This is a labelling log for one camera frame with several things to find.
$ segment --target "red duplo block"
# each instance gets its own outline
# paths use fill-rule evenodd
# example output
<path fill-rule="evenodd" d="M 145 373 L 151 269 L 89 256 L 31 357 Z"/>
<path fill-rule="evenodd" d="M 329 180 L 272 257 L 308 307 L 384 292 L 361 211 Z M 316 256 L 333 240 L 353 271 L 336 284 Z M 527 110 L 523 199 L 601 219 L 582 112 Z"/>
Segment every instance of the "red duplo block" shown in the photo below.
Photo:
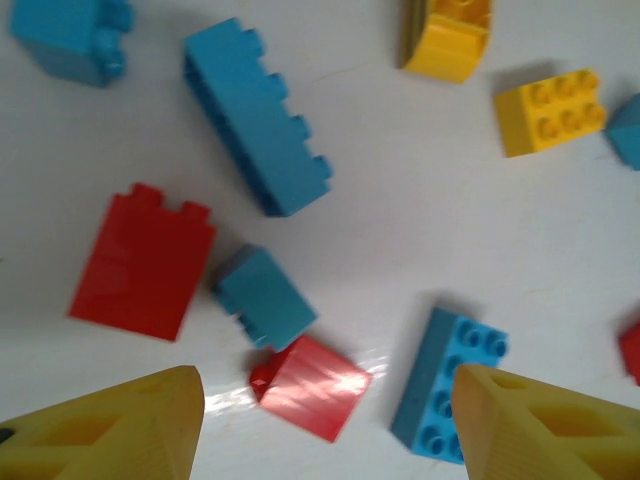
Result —
<path fill-rule="evenodd" d="M 627 372 L 636 379 L 636 384 L 640 385 L 640 321 L 620 335 L 618 343 Z"/>
<path fill-rule="evenodd" d="M 163 200 L 141 183 L 114 196 L 70 316 L 175 341 L 216 230 L 207 207 L 172 212 Z"/>
<path fill-rule="evenodd" d="M 303 335 L 249 378 L 264 409 L 335 442 L 371 374 Z"/>

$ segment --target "red plastic piece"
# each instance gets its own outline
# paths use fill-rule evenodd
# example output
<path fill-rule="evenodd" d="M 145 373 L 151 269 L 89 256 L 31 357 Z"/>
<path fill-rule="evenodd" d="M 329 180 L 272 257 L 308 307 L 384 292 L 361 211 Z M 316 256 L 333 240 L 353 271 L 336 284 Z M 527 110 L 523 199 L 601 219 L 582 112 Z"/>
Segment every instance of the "red plastic piece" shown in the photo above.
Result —
<path fill-rule="evenodd" d="M 216 230 L 207 207 L 163 199 L 141 183 L 113 197 L 70 316 L 175 341 Z"/>
<path fill-rule="evenodd" d="M 636 384 L 640 385 L 640 321 L 623 333 L 618 343 L 627 372 L 636 379 Z"/>
<path fill-rule="evenodd" d="M 249 383 L 263 408 L 333 443 L 371 374 L 303 335 L 256 367 Z"/>

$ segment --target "2x2 yellow brick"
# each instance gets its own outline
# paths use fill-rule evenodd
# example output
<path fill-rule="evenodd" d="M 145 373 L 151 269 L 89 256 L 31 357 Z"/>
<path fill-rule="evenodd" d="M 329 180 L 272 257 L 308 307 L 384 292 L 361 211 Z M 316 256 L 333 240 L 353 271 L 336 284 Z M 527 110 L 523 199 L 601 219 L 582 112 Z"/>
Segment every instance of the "2x2 yellow brick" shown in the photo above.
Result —
<path fill-rule="evenodd" d="M 554 147 L 602 130 L 600 79 L 591 69 L 552 77 L 494 98 L 507 157 Z"/>

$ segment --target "glossy red surface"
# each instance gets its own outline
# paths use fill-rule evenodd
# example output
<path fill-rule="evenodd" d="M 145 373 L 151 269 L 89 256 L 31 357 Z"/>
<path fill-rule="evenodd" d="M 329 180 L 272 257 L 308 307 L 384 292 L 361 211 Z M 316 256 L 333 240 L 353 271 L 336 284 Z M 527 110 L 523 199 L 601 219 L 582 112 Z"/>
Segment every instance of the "glossy red surface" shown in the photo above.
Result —
<path fill-rule="evenodd" d="M 303 335 L 256 367 L 249 383 L 263 408 L 335 442 L 371 374 Z"/>
<path fill-rule="evenodd" d="M 640 320 L 618 339 L 627 372 L 640 385 Z"/>
<path fill-rule="evenodd" d="M 174 341 L 215 236 L 210 210 L 162 207 L 163 193 L 137 183 L 114 196 L 69 315 Z"/>

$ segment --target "blue plastic piece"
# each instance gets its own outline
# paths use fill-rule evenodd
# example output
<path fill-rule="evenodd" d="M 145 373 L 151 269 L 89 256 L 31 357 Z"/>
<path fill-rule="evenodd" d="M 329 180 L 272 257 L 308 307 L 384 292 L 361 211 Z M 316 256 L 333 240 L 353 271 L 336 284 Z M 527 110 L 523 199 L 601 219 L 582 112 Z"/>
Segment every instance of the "blue plastic piece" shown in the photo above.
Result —
<path fill-rule="evenodd" d="M 604 133 L 620 159 L 640 170 L 640 94 L 616 112 Z"/>
<path fill-rule="evenodd" d="M 416 455 L 463 464 L 451 409 L 458 365 L 497 367 L 507 335 L 470 318 L 435 308 L 391 431 Z"/>
<path fill-rule="evenodd" d="M 106 87 L 125 74 L 133 23 L 126 0 L 15 0 L 11 33 L 50 75 Z"/>
<path fill-rule="evenodd" d="M 185 79 L 264 213 L 286 217 L 327 193 L 331 166 L 306 147 L 304 118 L 287 113 L 287 86 L 260 63 L 258 33 L 231 19 L 185 43 Z"/>
<path fill-rule="evenodd" d="M 214 296 L 257 348 L 287 348 L 316 319 L 307 301 L 264 248 L 247 245 L 222 267 Z"/>

